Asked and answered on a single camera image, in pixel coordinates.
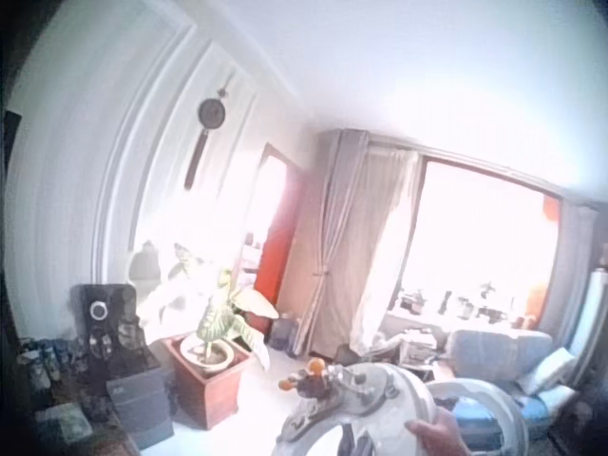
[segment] beige curtain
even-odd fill
[[[314,352],[333,357],[339,345],[349,343],[378,240],[389,214],[401,200],[413,156],[404,150],[375,147],[368,150],[322,296],[313,332]],[[408,229],[403,232],[407,238]],[[395,282],[390,285],[389,295]]]
[[[373,338],[389,307],[408,248],[413,211],[420,192],[422,157],[414,151],[397,151],[392,156],[393,164],[399,166],[398,179],[385,198],[377,201],[381,206],[377,209],[377,217],[384,217],[383,229],[352,320],[350,345],[359,354],[371,350]]]
[[[324,179],[320,199],[316,203],[318,228],[306,246],[315,252],[313,295],[294,340],[293,351],[296,355],[307,353],[310,349],[319,309],[324,302],[327,278],[333,273],[333,259],[352,208],[354,189],[368,142],[369,134],[366,131],[342,130],[335,133],[329,151],[320,151],[328,155],[328,160],[322,173]]]
[[[553,275],[538,330],[556,347],[570,343],[591,274],[593,230],[598,211],[564,199]]]

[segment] orange ball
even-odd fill
[[[289,390],[293,390],[295,388],[295,384],[291,380],[286,379],[286,380],[279,381],[278,387],[281,390],[289,391]]]
[[[319,377],[325,370],[325,361],[323,361],[321,358],[313,358],[311,362],[308,363],[308,369],[313,373],[314,376]]]

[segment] floor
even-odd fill
[[[275,438],[299,397],[278,389],[277,383],[304,366],[279,351],[270,351],[271,367],[254,365],[243,373],[238,393],[239,411],[210,431],[204,431],[179,410],[174,417],[175,435],[142,451],[142,456],[271,455]],[[559,456],[549,441],[531,445],[533,456]]]

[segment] gray box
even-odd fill
[[[109,380],[105,385],[124,430],[139,449],[173,435],[162,368]]]

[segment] cushion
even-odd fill
[[[456,376],[492,383],[517,379],[552,350],[553,339],[543,332],[492,328],[456,330],[446,344]]]
[[[529,396],[551,389],[574,367],[575,362],[576,358],[567,349],[555,350],[536,368],[518,378],[517,384]]]
[[[460,398],[452,411],[466,445],[472,451],[497,450],[502,445],[503,433],[487,408],[472,399]],[[538,398],[529,398],[522,408],[530,441],[546,438],[551,416]]]
[[[555,417],[563,406],[577,394],[571,388],[565,385],[557,385],[547,391],[541,391],[538,394],[539,399],[544,403],[552,417]]]

